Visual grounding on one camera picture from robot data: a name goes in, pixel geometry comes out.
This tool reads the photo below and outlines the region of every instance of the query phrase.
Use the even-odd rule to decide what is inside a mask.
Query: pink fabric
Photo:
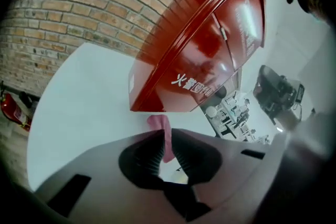
[[[164,130],[164,156],[163,162],[168,163],[175,158],[172,150],[172,128],[166,115],[151,115],[147,119],[151,130]]]

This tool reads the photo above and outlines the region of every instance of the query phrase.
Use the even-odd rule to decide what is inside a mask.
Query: cabinet door
[[[141,111],[191,111],[233,73],[229,50],[211,14],[167,67]]]
[[[215,16],[227,38],[235,70],[241,67],[264,38],[264,15],[260,0],[226,0]]]

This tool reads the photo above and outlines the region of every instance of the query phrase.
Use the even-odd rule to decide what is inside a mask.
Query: red cabinet
[[[130,71],[131,110],[193,110],[263,39],[264,0],[175,0]]]

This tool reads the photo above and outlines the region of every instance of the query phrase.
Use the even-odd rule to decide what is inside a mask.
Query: round white table
[[[27,151],[33,191],[53,173],[92,147],[150,131],[155,113],[132,112],[128,74],[134,59],[85,43],[58,69],[34,114]],[[215,136],[200,108],[168,116],[172,128]],[[179,168],[176,158],[161,167],[165,180]]]

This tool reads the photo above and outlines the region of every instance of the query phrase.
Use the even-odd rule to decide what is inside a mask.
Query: red fire extinguisher
[[[27,116],[17,105],[13,97],[9,93],[4,93],[3,81],[1,82],[1,110],[5,117],[20,125],[27,132],[30,130],[31,118]]]

